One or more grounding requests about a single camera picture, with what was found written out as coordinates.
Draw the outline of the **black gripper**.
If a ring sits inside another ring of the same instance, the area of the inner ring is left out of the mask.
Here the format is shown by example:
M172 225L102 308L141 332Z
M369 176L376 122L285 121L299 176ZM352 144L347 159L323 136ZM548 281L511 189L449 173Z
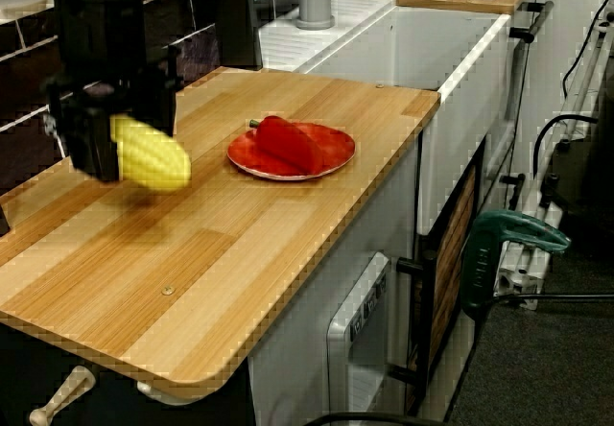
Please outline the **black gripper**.
M177 50L147 46L145 1L54 0L61 70L43 84L49 108L59 109L65 92L103 82L112 86L105 108L142 109L146 124L174 136ZM103 108L63 102L59 136L77 170L103 182L119 179Z

